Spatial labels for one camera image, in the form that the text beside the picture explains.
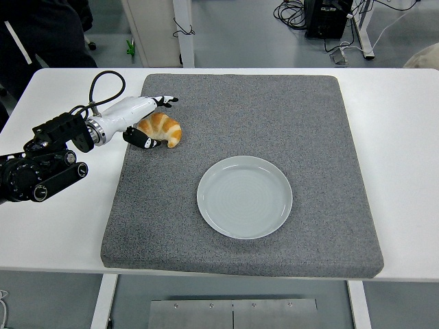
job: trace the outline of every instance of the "white plate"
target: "white plate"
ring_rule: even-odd
[[[257,239],[280,228],[288,218],[293,193],[288,179],[268,161],[234,156],[203,175],[197,203],[204,220],[235,239]]]

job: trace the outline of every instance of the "croissant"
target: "croissant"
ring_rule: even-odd
[[[180,124],[161,112],[154,112],[147,118],[140,120],[137,129],[152,139],[167,141],[168,147],[175,147],[181,139]]]

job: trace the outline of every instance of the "gray mat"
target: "gray mat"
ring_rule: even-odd
[[[106,267],[247,276],[371,278],[383,257],[340,87],[306,75],[149,75],[142,95],[179,121],[175,149],[129,146],[102,242]],[[287,177],[293,207],[254,240],[214,231],[198,210],[204,172],[238,155]]]

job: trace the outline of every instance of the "robotic hand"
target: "robotic hand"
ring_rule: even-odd
[[[86,120],[87,128],[96,146],[108,143],[116,132],[123,132],[123,139],[137,147],[149,149],[160,145],[156,141],[133,127],[141,119],[151,114],[157,106],[171,107],[170,101],[178,101],[171,96],[161,97],[126,97],[111,106],[102,114]]]
[[[146,149],[157,146],[159,141],[150,139],[133,125],[157,106],[170,108],[169,102],[178,101],[170,96],[126,97],[100,114],[96,106],[109,100],[77,106],[33,128],[34,138],[25,144],[24,152],[0,156],[0,204],[42,202],[86,177],[87,165],[76,162],[75,153],[67,149],[67,141],[72,140],[80,151],[88,152],[94,145],[108,143],[116,132],[123,132],[124,140],[135,146]],[[84,118],[82,113],[88,109],[93,111],[93,116]]]

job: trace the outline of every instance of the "black equipment box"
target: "black equipment box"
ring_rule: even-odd
[[[340,39],[353,0],[305,0],[306,38]]]

